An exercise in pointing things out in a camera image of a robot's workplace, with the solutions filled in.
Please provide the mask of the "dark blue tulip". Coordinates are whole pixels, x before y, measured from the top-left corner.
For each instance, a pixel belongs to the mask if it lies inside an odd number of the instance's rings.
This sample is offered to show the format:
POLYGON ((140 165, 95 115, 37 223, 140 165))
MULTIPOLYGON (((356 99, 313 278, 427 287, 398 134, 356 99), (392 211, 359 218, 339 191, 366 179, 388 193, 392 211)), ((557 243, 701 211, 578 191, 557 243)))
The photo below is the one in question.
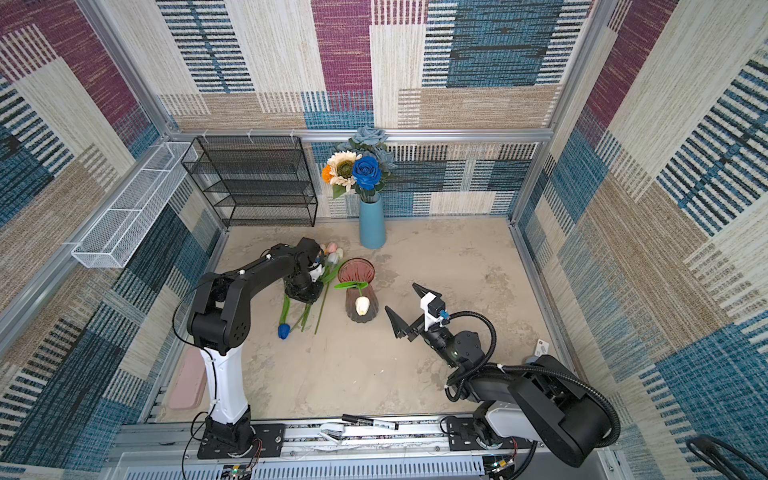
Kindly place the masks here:
POLYGON ((287 295, 285 295, 283 297, 283 303, 282 303, 282 308, 281 308, 281 313, 280 313, 279 323, 278 323, 278 330, 277 330, 278 337, 281 340, 285 340, 290 335, 291 327, 287 323, 290 306, 291 306, 291 299, 287 295))

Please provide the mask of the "dark red glass vase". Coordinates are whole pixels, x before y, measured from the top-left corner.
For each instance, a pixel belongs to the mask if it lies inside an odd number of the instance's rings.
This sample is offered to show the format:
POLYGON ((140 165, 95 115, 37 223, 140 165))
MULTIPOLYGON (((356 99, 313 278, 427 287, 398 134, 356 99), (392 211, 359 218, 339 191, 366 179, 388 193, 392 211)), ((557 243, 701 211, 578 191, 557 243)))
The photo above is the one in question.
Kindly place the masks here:
POLYGON ((355 323, 371 322, 378 314, 379 302, 372 282, 375 279, 375 267, 364 258, 347 260, 339 269, 335 286, 345 292, 345 310, 355 323))

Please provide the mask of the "light blue ceramic vase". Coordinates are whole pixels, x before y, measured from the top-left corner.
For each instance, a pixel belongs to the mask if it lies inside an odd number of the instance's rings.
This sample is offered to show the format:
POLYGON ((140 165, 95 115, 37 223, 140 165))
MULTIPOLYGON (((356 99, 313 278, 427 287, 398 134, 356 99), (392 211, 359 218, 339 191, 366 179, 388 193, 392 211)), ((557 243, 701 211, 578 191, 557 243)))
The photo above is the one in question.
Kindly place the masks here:
POLYGON ((386 242, 383 201, 359 203, 359 236, 361 244, 369 250, 380 249, 386 242))

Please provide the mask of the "orange marigold flower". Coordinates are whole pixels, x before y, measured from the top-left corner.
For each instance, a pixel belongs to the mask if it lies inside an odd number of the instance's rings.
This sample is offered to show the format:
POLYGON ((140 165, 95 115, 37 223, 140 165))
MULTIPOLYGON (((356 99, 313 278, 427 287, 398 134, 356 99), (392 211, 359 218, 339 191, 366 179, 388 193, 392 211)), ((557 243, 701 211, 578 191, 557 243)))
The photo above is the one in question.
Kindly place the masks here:
POLYGON ((326 166, 323 168, 323 170, 322 170, 322 172, 321 172, 321 175, 322 175, 322 179, 323 179, 323 181, 324 181, 325 183, 327 183, 327 184, 330 184, 330 183, 331 183, 331 180, 332 180, 332 179, 333 179, 333 177, 334 177, 334 174, 333 174, 333 172, 332 172, 332 168, 331 168, 331 166, 330 166, 330 165, 326 165, 326 166))

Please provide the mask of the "dusty blue rose bouquet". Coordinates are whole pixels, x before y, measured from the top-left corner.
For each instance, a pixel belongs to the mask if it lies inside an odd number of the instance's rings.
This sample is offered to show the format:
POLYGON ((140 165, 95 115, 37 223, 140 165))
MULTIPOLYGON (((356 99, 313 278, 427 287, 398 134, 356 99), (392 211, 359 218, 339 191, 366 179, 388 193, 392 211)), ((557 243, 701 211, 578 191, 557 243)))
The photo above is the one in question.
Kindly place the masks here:
POLYGON ((396 169, 394 153, 387 145, 387 140, 388 135, 383 129, 363 126, 352 137, 336 144, 333 152, 351 151, 374 157, 383 172, 383 179, 387 180, 396 169))

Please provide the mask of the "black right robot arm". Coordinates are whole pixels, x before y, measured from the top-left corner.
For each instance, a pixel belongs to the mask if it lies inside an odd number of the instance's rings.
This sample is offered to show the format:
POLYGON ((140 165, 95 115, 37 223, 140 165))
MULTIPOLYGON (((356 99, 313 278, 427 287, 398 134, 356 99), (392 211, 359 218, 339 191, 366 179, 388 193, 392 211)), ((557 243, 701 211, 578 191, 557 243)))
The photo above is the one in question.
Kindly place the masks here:
POLYGON ((422 313, 407 323, 387 307, 393 333, 422 339, 451 368, 444 393, 452 403, 477 404, 472 427, 481 447, 511 438, 541 442, 563 463, 579 467, 593 450, 619 439, 621 420, 608 398, 555 357, 495 363, 498 334, 490 319, 475 311, 449 312, 440 293, 420 284, 413 289, 422 313))

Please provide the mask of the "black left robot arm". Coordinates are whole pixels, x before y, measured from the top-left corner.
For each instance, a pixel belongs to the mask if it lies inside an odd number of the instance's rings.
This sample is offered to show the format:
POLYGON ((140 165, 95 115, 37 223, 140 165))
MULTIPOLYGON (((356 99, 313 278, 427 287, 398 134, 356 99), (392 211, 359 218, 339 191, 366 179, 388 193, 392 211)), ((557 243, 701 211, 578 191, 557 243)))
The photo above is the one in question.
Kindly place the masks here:
POLYGON ((251 329, 251 300, 281 281, 287 298, 307 306, 322 293, 323 252, 313 239, 276 244, 247 265, 207 273, 194 288, 187 331, 201 351, 208 383, 209 412, 204 420, 200 458, 242 457, 252 452, 257 434, 244 391, 242 345, 251 329))

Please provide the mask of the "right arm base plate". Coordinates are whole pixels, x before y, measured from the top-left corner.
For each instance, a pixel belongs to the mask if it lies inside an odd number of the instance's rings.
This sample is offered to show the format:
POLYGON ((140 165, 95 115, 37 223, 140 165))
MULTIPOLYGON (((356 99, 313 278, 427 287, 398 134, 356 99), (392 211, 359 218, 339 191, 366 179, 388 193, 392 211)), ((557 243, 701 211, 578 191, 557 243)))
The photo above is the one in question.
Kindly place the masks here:
POLYGON ((518 437, 502 438, 474 417, 449 415, 439 421, 451 451, 529 449, 532 442, 518 437))

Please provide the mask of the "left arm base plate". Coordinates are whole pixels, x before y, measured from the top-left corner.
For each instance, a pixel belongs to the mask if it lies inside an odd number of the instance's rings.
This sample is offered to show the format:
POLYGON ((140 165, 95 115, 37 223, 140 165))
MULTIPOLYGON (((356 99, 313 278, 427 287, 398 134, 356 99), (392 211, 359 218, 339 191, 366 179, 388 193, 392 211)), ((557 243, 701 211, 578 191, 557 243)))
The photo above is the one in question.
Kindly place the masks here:
POLYGON ((207 422, 197 451, 200 460, 276 458, 281 455, 286 425, 225 425, 207 422))

